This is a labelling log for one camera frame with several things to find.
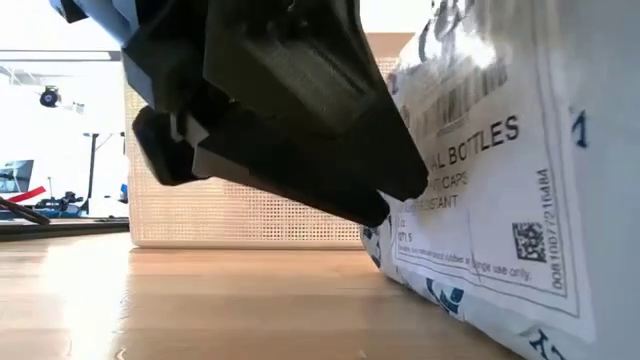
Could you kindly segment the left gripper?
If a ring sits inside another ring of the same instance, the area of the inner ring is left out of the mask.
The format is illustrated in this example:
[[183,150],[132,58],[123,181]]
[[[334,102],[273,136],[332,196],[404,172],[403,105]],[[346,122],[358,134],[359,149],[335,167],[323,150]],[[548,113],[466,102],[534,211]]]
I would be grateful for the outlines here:
[[124,70],[147,106],[132,130],[161,184],[225,177],[225,159],[200,143],[225,115],[226,93],[373,189],[400,201],[426,190],[360,0],[136,1],[143,14],[123,47]]

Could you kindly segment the white perforated plastic basket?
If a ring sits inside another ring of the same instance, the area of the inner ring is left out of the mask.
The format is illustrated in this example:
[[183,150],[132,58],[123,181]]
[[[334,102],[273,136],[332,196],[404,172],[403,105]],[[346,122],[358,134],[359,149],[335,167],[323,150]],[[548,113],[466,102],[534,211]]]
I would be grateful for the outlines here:
[[[249,111],[288,134],[307,156],[333,164],[355,177],[338,163],[336,157],[325,158],[319,152],[305,148],[296,134],[286,129],[276,117],[262,116],[224,94],[224,116],[233,111]],[[369,187],[358,178],[355,179]],[[160,215],[159,228],[172,241],[260,241],[285,233],[297,238],[320,235],[336,237],[345,233],[349,223],[355,223],[294,200],[220,178],[181,185],[186,187],[185,194],[172,199],[170,209]]]

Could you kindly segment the blue-patterned white packet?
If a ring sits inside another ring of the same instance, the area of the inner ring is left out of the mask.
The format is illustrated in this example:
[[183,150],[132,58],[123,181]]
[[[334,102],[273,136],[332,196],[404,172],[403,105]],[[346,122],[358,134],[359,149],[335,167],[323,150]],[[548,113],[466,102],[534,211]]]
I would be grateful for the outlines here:
[[361,239],[528,360],[640,360],[640,0],[420,0],[389,78],[429,172]]

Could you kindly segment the black metal rack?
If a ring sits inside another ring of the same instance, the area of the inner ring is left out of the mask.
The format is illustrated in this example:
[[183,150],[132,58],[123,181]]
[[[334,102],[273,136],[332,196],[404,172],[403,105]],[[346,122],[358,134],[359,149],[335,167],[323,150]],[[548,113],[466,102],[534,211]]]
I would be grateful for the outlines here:
[[89,175],[83,211],[88,217],[127,217],[128,158],[123,132],[90,134]]

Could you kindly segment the blue and black machine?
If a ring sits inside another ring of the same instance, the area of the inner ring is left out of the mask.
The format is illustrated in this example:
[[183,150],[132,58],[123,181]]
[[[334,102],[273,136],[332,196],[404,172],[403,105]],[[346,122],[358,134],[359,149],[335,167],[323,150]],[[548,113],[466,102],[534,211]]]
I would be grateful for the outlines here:
[[81,218],[88,214],[89,201],[78,197],[74,192],[66,192],[59,199],[40,200],[34,210],[48,218]]

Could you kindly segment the red bar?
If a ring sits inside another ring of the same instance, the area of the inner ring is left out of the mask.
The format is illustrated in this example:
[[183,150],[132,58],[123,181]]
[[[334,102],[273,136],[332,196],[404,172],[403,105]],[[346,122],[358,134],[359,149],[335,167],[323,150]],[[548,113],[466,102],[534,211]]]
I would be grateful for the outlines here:
[[35,198],[39,195],[42,195],[46,192],[46,189],[43,186],[39,186],[32,190],[26,191],[24,193],[20,193],[18,195],[7,198],[7,201],[11,203],[20,203],[23,201],[27,201],[29,199]]

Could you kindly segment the black diagonal rod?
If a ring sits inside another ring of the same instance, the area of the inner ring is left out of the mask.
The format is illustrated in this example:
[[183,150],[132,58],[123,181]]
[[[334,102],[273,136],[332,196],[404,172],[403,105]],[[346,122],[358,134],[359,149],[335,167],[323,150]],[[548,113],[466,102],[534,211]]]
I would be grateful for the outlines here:
[[6,209],[9,212],[11,212],[13,215],[23,218],[34,224],[38,224],[38,225],[50,224],[50,219],[47,218],[46,216],[43,216],[34,210],[31,210],[25,206],[13,203],[2,197],[0,197],[0,208]]

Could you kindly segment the black metal table frame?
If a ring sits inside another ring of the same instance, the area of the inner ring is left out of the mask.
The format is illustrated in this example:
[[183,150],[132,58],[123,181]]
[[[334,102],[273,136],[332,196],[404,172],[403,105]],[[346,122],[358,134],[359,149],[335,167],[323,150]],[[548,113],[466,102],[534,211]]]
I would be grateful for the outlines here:
[[61,219],[53,221],[48,225],[4,221],[0,222],[0,243],[123,233],[129,230],[129,221],[118,219],[80,221]]

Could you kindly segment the wall poster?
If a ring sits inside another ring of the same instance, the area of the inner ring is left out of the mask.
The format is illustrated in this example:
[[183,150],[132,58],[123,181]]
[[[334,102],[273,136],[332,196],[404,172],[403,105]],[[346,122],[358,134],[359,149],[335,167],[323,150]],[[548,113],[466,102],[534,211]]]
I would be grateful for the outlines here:
[[0,194],[27,191],[33,164],[33,160],[0,161]]

